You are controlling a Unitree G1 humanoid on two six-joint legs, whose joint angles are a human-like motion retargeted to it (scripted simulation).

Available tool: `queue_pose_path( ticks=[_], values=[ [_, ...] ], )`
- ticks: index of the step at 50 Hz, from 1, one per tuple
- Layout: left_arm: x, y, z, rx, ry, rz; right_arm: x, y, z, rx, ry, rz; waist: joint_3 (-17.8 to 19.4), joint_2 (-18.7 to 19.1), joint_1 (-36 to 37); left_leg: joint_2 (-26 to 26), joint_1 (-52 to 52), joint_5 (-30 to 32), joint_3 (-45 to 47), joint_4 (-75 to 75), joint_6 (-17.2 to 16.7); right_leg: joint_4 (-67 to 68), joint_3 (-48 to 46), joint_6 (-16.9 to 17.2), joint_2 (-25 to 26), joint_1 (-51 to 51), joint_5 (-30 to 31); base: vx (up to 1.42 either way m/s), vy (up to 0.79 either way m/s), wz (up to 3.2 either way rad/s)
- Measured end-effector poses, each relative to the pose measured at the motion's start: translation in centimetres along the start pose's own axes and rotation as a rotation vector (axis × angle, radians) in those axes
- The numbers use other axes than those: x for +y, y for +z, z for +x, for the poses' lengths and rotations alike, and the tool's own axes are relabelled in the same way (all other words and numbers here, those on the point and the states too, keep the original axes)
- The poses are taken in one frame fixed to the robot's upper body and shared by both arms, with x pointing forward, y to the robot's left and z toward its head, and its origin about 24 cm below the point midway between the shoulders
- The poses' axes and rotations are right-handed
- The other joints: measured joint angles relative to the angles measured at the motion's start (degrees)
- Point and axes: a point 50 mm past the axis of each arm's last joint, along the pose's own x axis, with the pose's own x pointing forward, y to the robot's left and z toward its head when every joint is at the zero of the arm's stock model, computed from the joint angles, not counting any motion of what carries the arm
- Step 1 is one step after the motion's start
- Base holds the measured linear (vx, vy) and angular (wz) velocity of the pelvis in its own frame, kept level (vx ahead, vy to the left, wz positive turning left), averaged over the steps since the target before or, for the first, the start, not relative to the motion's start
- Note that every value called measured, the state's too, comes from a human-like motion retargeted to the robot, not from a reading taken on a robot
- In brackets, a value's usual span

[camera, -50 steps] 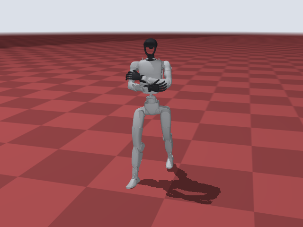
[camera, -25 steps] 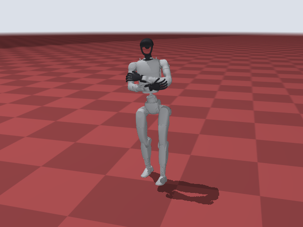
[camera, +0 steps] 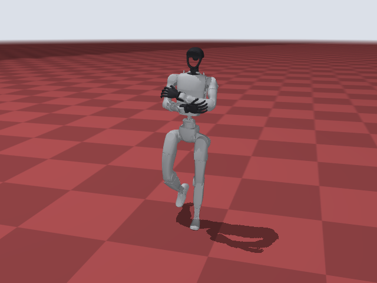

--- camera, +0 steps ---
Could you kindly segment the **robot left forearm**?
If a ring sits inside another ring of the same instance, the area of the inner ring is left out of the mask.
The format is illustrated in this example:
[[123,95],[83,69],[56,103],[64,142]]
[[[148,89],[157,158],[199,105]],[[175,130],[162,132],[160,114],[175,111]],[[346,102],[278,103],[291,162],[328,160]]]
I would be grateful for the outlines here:
[[[185,94],[185,93],[180,93],[180,95],[179,95],[178,98],[184,100],[184,103],[186,103],[186,104],[190,104],[192,101],[194,101],[195,99],[197,99],[197,98],[195,98],[195,97],[193,97],[193,96],[191,96],[191,95],[187,95],[187,94]],[[195,104],[201,103],[201,102],[203,102],[204,100],[205,100],[206,102],[203,103],[202,105],[205,105],[206,103],[207,103],[206,106],[208,106],[208,107],[211,107],[211,106],[214,105],[214,101],[213,101],[212,99],[206,99],[206,98],[199,98],[199,99],[195,102]],[[202,106],[202,105],[199,105],[199,106]]]

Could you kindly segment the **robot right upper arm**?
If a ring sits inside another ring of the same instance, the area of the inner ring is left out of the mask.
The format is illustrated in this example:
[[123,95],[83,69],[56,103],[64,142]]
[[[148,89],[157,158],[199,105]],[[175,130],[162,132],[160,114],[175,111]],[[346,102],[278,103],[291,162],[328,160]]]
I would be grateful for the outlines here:
[[[167,79],[167,86],[166,87],[171,88],[170,87],[171,85],[173,85],[175,87],[177,85],[177,78],[178,78],[178,76],[179,76],[179,74],[171,74],[171,75],[169,75],[169,77]],[[165,94],[165,95],[167,95],[167,94]],[[164,97],[164,100],[165,99],[167,99],[168,101],[172,101],[171,100],[172,98]]]

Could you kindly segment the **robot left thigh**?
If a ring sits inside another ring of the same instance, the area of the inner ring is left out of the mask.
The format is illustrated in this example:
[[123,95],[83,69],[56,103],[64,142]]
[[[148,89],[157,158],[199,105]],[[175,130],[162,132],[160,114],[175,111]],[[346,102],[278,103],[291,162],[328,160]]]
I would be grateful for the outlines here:
[[204,183],[204,172],[206,162],[208,160],[208,147],[210,146],[210,138],[204,134],[196,133],[196,141],[194,144],[194,177],[193,186],[197,183]]

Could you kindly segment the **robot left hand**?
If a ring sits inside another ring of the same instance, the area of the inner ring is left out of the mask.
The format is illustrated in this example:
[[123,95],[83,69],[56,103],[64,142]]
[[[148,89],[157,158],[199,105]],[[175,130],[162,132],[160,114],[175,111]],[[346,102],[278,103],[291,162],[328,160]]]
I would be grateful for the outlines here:
[[[161,93],[160,97],[161,98],[162,97],[176,98],[176,100],[184,102],[184,100],[178,98],[179,95],[180,95],[180,93],[182,93],[182,92],[181,91],[178,92],[173,85],[171,85],[170,87],[171,88],[164,87],[164,89],[162,90],[162,93]],[[164,91],[166,91],[166,92],[164,92]],[[167,94],[167,95],[163,95],[163,94]]]

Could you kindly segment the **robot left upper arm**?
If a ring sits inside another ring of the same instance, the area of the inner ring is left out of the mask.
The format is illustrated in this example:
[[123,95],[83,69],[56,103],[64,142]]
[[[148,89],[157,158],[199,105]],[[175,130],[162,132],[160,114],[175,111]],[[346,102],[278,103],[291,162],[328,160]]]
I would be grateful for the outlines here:
[[218,84],[217,84],[216,79],[214,77],[206,77],[206,86],[208,87],[208,89],[207,89],[208,98],[212,99],[214,101],[214,105],[211,106],[211,107],[208,107],[207,111],[212,111],[215,108],[216,102],[217,102]]

